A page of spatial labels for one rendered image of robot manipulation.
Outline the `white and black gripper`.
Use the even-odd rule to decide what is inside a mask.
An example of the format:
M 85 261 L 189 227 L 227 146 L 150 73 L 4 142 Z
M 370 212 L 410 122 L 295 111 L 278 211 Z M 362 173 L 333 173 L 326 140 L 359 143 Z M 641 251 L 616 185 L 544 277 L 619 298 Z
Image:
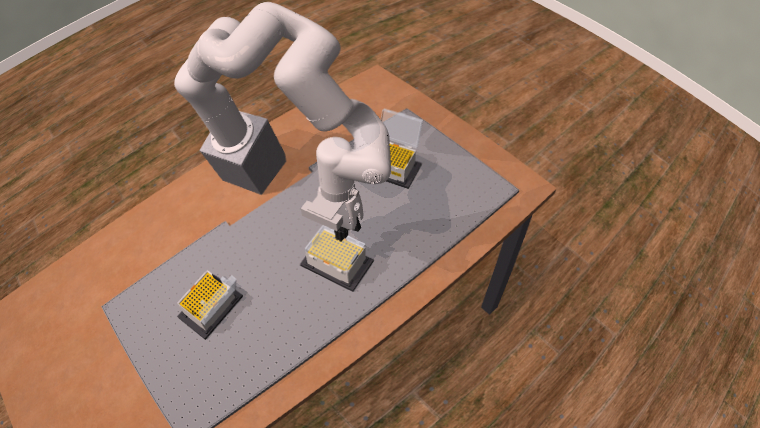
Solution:
M 348 230 L 359 232 L 361 229 L 359 219 L 360 217 L 363 219 L 363 206 L 360 194 L 357 197 L 351 196 L 350 199 L 343 202 L 344 204 L 337 212 L 337 214 L 343 216 L 343 224 L 338 231 L 334 232 L 335 239 L 340 242 L 342 242 L 344 238 L 347 238 Z

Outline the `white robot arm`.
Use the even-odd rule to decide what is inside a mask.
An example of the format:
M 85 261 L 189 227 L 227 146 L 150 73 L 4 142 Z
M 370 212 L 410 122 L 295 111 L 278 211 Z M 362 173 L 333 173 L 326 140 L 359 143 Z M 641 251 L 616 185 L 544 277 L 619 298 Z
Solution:
M 213 28 L 221 30 L 208 30 Z M 367 104 L 349 99 L 328 74 L 341 50 L 338 40 L 319 24 L 272 2 L 258 4 L 241 23 L 221 17 L 208 29 L 178 71 L 174 85 L 212 134 L 211 143 L 219 153 L 242 150 L 254 127 L 217 81 L 221 75 L 237 79 L 254 72 L 282 37 L 296 42 L 275 69 L 277 87 L 320 131 L 339 127 L 350 115 L 342 125 L 353 136 L 354 149 L 341 137 L 318 145 L 321 192 L 301 208 L 302 216 L 338 231 L 343 216 L 337 212 L 343 201 L 359 195 L 354 181 L 381 184 L 391 174 L 386 126 Z

